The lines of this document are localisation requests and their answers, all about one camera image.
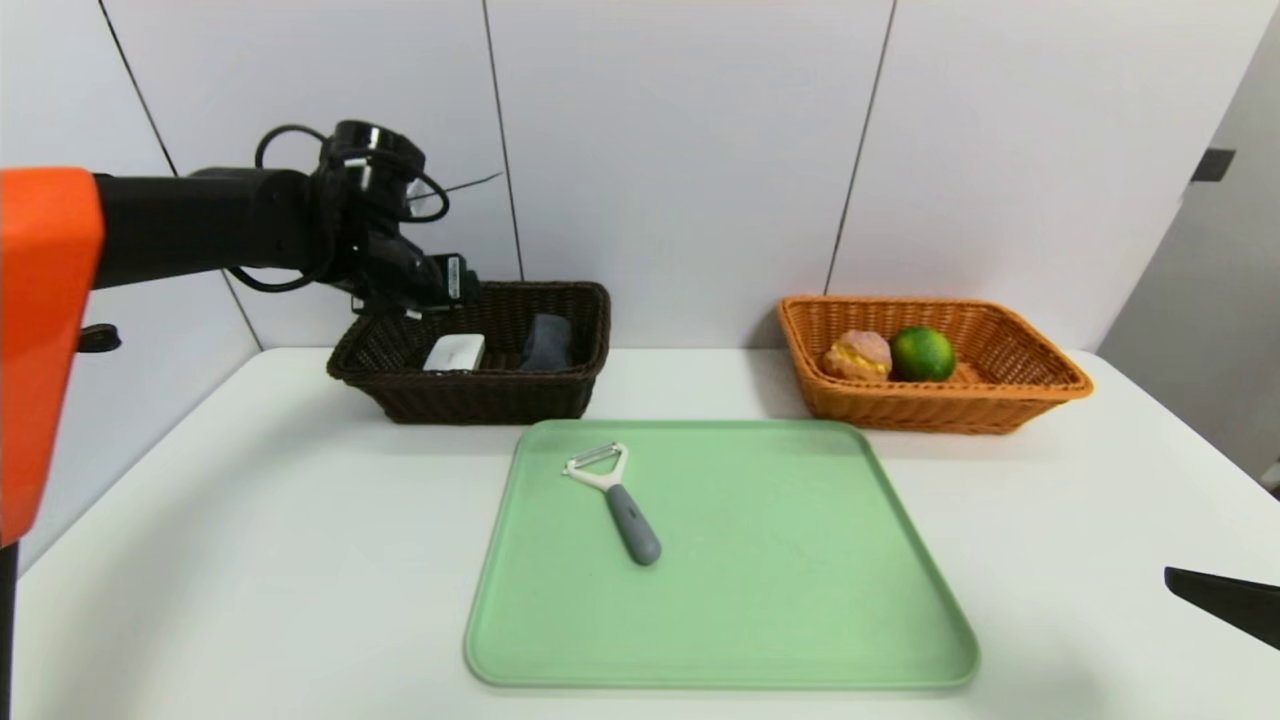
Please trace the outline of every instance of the green citrus fruit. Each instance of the green citrus fruit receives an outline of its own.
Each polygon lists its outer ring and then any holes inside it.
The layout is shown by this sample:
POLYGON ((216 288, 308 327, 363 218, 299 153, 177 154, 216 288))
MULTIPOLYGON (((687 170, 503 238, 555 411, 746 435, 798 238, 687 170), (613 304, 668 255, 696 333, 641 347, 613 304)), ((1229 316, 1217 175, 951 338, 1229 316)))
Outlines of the green citrus fruit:
POLYGON ((933 328, 904 328, 888 343, 897 379, 923 383, 942 382, 956 369, 956 354, 947 336, 933 328))

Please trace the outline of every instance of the vegetable peeler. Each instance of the vegetable peeler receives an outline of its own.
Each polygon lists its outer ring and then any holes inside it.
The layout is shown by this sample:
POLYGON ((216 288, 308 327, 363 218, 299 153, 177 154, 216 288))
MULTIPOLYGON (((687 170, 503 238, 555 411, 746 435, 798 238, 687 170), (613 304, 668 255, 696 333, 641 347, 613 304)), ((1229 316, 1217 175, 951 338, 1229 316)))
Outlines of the vegetable peeler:
POLYGON ((658 542, 658 536, 649 527, 649 520, 645 520, 644 514, 640 512, 635 501, 631 500, 631 493, 627 492, 627 488, 622 487, 622 471, 626 466, 627 446, 621 442, 611 442, 609 445, 602 445, 600 447, 570 457, 561 474, 604 491, 609 512, 613 515, 613 523, 618 527, 622 542, 627 546, 631 559, 640 565, 653 565, 657 562, 658 556, 662 555, 662 543, 658 542), (581 469, 585 465, 614 456, 618 461, 613 466, 613 470, 608 473, 588 473, 581 469))

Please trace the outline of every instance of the mint green tray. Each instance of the mint green tray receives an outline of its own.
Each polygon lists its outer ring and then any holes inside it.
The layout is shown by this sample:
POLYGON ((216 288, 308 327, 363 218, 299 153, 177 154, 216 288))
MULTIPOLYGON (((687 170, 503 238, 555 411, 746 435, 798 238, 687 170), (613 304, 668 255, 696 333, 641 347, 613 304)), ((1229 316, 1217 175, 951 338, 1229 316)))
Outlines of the mint green tray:
POLYGON ((466 656, 495 685, 945 688, 978 643, 850 425, 550 420, 516 448, 466 656), (648 568, 561 475, 614 441, 648 568))

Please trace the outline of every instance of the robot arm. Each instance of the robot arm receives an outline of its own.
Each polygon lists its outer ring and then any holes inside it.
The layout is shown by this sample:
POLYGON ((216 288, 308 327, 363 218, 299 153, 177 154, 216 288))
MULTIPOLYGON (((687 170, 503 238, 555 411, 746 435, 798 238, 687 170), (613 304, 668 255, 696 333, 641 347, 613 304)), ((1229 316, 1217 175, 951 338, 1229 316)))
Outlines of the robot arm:
POLYGON ((332 284, 361 314, 472 300, 480 283, 461 255, 429 256, 399 233, 401 223, 448 213, 425 163, 408 138, 344 120, 329 137, 301 126, 271 131, 256 168, 186 178, 0 173, 0 547, 26 534, 44 495, 90 290, 225 268, 265 292, 332 284), (266 145, 288 131, 321 140, 310 176, 261 168, 266 145), (417 186, 439 196, 434 213, 411 211, 417 186), (302 274, 268 284, 246 268, 302 274))
POLYGON ((352 295, 358 313, 425 311, 467 302, 479 290, 461 255, 425 255, 401 223, 433 222, 449 210, 447 192, 422 172, 426 156, 408 138, 360 120, 333 136, 284 126, 259 145, 257 168, 211 168, 186 178, 97 176, 105 241, 93 287, 113 287, 232 269, 265 292, 310 282, 352 295), (282 132, 321 137, 310 176, 262 169, 266 145, 282 132), (439 209, 415 215, 415 184, 439 196, 439 209), (302 277, 283 284, 243 268, 284 268, 302 277))

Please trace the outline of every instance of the white table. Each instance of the white table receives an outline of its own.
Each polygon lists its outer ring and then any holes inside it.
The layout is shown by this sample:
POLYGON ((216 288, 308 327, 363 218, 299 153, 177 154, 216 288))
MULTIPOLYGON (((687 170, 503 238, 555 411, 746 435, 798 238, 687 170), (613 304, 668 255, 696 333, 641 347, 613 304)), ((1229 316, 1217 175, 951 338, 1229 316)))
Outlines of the white table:
MULTIPOLYGON (((1280 503, 1102 360, 1009 437, 869 433, 982 646, 948 693, 503 691, 462 634, 522 428, 397 427, 250 361, 22 579, 15 717, 1280 716, 1280 652, 1165 565, 1280 583, 1280 503)), ((594 418, 805 416, 773 351, 614 351, 594 418)))

